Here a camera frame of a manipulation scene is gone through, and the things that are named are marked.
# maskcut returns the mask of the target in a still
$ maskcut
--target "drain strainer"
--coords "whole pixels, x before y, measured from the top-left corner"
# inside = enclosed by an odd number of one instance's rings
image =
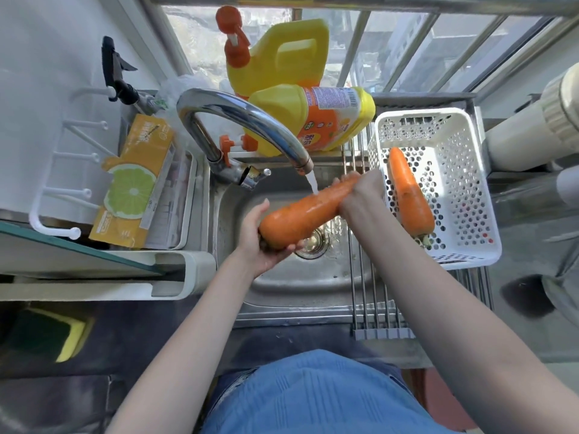
[[[316,228],[314,233],[306,240],[306,245],[295,253],[303,259],[317,259],[328,249],[329,241],[321,228]]]

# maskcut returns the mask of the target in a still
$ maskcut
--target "white plastic basket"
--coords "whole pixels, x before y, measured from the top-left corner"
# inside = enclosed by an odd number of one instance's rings
[[[390,210],[398,213],[387,165],[394,146],[404,152],[430,204],[436,228],[427,253],[447,270],[496,262],[501,240],[467,113],[458,108],[389,111],[378,116],[374,129],[369,161],[384,172]]]

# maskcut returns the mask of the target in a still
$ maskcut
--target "lime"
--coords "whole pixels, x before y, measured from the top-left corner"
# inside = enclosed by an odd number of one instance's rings
[[[141,218],[155,186],[155,175],[138,164],[120,164],[109,172],[113,180],[105,196],[106,209],[118,218]]]

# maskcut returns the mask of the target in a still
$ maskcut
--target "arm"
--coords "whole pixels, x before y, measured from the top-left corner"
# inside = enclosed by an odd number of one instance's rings
[[[577,395],[409,237],[383,195],[369,172],[340,212],[468,414],[489,433],[577,432]]]
[[[295,251],[259,249],[264,201],[245,217],[239,246],[123,401],[107,434],[191,434],[253,279]]]

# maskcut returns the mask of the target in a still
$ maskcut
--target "person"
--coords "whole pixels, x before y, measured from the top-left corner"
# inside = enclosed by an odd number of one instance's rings
[[[374,263],[446,384],[487,434],[579,432],[579,398],[523,341],[412,240],[363,175],[339,213]],[[237,249],[129,392],[107,434],[190,434],[255,277],[289,256],[259,247],[269,203],[245,217]],[[396,374],[325,351],[258,368],[213,406],[202,433],[450,432]]]

